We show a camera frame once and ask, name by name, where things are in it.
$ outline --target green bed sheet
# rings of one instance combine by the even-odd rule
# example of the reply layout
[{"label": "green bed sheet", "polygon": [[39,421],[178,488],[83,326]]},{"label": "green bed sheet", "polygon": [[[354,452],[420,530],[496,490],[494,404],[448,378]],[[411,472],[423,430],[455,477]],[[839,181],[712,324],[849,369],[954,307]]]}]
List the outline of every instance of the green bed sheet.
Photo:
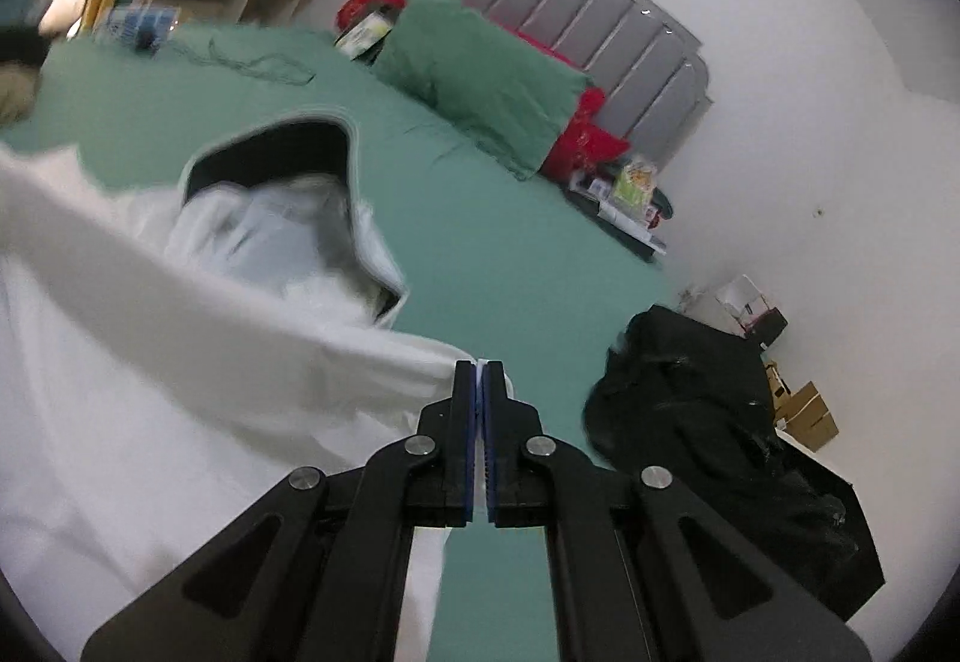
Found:
[{"label": "green bed sheet", "polygon": [[[632,315],[672,293],[543,179],[518,182],[426,107],[299,29],[184,26],[200,55],[214,37],[234,59],[282,54],[309,85],[255,80],[181,53],[143,56],[91,40],[54,46],[32,117],[0,131],[19,152],[77,144],[106,187],[176,182],[201,147],[304,109],[357,128],[355,174],[411,298],[397,329],[502,360],[546,432],[586,444],[581,411],[607,347]],[[557,658],[544,538],[474,523],[451,535],[430,659]]]}]

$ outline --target bed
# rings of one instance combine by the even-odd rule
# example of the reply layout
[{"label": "bed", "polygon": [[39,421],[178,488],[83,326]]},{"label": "bed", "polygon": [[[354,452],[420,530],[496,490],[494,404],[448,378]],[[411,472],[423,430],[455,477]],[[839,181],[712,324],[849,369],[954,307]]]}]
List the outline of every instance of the bed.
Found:
[{"label": "bed", "polygon": [[[613,0],[613,8],[600,0],[466,1],[552,37],[611,91],[603,123],[640,149],[649,141],[661,162],[709,105],[699,42],[647,0]],[[632,315],[673,299],[659,269],[597,230],[549,182],[517,181],[448,122],[344,61],[330,35],[187,26],[179,37],[197,50],[215,37],[234,59],[289,56],[315,77],[282,85],[189,64],[169,49],[151,59],[74,40],[53,48],[34,115],[3,141],[24,155],[75,144],[85,171],[121,190],[173,184],[203,146],[278,118],[354,118],[356,186],[410,288],[395,329],[502,360],[517,397],[539,406],[545,430],[586,446],[582,405],[607,346]],[[656,80],[645,77],[645,59]],[[76,656],[116,596],[65,596],[54,555],[11,567],[24,534],[9,518],[0,523],[0,565],[41,629]],[[494,535],[483,523],[450,538],[431,659],[556,658],[543,543],[539,532]]]}]

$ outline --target cable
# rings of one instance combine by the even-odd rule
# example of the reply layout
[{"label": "cable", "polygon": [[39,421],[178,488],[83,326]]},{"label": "cable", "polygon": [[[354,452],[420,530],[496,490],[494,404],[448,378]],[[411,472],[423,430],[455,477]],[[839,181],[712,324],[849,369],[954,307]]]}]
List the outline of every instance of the cable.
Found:
[{"label": "cable", "polygon": [[[317,75],[316,72],[311,71],[299,61],[294,61],[294,59],[288,58],[288,56],[281,55],[280,53],[260,56],[259,58],[254,58],[252,61],[234,61],[234,59],[228,58],[220,52],[213,37],[210,37],[210,42],[208,43],[208,56],[202,56],[186,44],[176,40],[168,42],[166,46],[175,53],[183,55],[191,64],[198,66],[223,66],[238,74],[243,74],[246,77],[253,77],[253,79],[256,80],[267,80],[272,83],[281,83],[282,85],[297,85],[302,88],[304,85],[309,85],[309,83],[313,82],[313,78]],[[302,76],[290,77],[277,73],[275,70],[271,73],[270,66],[264,66],[264,64],[270,64],[270,61],[273,61],[279,66],[286,66],[293,72],[299,72]]]}]

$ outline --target white cloth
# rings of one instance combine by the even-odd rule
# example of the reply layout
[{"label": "white cloth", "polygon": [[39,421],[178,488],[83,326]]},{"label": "white cloth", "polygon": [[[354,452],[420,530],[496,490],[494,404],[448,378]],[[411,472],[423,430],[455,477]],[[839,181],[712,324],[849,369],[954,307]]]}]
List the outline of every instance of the white cloth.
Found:
[{"label": "white cloth", "polygon": [[[152,216],[72,150],[0,149],[0,566],[68,660],[290,469],[409,435],[469,358],[165,256]],[[443,541],[416,533],[397,659],[425,657]]]},{"label": "white cloth", "polygon": [[347,189],[334,176],[246,188],[218,184],[181,206],[176,188],[121,198],[127,231],[166,259],[242,280],[330,323],[373,326],[384,287],[363,269]]}]

